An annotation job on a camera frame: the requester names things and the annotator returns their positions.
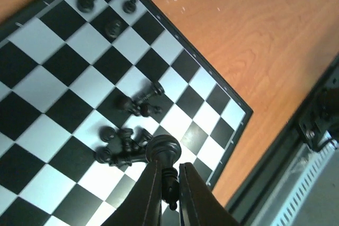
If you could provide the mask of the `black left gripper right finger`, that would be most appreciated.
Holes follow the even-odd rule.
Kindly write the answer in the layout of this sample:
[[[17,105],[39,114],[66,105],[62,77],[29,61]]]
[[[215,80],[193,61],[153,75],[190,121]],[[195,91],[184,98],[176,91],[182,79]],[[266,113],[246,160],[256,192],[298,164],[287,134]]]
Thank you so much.
[[[192,163],[180,164],[180,225],[239,225],[210,192]]]

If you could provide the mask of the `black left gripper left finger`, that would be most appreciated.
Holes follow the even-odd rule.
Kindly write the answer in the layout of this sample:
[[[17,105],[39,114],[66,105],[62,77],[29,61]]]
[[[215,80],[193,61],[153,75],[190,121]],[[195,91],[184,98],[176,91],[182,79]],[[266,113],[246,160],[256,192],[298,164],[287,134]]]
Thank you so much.
[[[149,163],[132,190],[102,224],[103,225],[161,225],[162,164]]]

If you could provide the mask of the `black chess piece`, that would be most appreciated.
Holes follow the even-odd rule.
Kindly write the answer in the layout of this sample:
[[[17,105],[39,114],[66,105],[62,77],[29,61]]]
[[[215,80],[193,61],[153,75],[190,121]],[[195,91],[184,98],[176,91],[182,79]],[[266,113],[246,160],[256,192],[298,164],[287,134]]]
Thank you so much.
[[[173,167],[179,160],[182,149],[179,142],[169,134],[161,134],[148,143],[146,159],[148,162],[160,161],[161,163],[161,188],[162,200],[174,211],[179,200],[178,171]]]

